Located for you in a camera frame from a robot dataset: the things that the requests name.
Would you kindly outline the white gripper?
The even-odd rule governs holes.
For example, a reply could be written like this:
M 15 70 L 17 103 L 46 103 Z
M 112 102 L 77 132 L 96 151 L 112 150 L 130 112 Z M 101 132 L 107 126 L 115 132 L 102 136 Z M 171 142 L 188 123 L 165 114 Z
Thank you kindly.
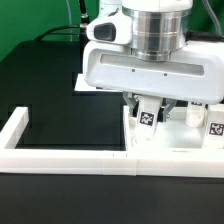
M 137 94 L 165 98 L 162 118 L 167 120 L 177 100 L 224 100 L 224 43 L 190 41 L 168 61 L 150 62 L 134 57 L 126 46 L 91 41 L 84 49 L 83 74 L 90 86 L 123 91 L 132 117 L 137 116 Z

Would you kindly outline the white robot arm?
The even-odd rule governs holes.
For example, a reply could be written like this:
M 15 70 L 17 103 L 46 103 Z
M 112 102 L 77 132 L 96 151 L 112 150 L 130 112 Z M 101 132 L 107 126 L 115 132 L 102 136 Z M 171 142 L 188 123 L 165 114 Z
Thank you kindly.
M 122 0 L 87 26 L 85 81 L 140 96 L 138 116 L 224 100 L 224 37 L 191 31 L 193 0 Z

